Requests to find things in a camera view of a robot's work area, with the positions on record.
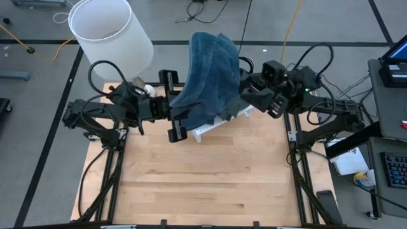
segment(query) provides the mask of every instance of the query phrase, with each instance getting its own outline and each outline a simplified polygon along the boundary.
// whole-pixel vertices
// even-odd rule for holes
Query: laptop
[[[407,87],[407,35],[380,58],[380,77],[385,87]]]

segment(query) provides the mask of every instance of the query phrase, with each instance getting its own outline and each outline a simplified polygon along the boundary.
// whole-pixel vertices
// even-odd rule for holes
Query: computer screen
[[[402,45],[400,45],[398,49],[394,50],[389,55],[389,58],[407,60],[407,41],[405,41]]]

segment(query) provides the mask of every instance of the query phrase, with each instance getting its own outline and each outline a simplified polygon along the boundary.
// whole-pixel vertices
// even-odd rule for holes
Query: wooden platform
[[[305,115],[301,123],[304,130],[313,128]],[[300,226],[283,118],[259,111],[239,116],[203,135],[200,144],[192,135],[169,143],[168,121],[143,126],[145,136],[137,129],[128,135],[114,223],[157,225],[167,219],[169,225]],[[322,144],[314,150],[324,153]],[[99,142],[90,143],[85,167],[100,151]],[[86,176],[83,211],[100,190],[106,155]],[[327,161],[309,154],[308,162],[314,191],[334,191]]]

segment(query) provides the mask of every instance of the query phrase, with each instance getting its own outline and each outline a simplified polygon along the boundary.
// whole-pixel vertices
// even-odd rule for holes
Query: keyboard
[[[407,188],[407,154],[380,153],[387,184],[392,188]]]

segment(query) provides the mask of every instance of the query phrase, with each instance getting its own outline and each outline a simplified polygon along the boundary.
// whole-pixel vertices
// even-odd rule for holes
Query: blue towel
[[[213,124],[214,118],[238,94],[238,51],[225,35],[196,32],[190,41],[190,69],[184,90],[171,102],[179,108],[199,102],[182,120],[186,130]]]

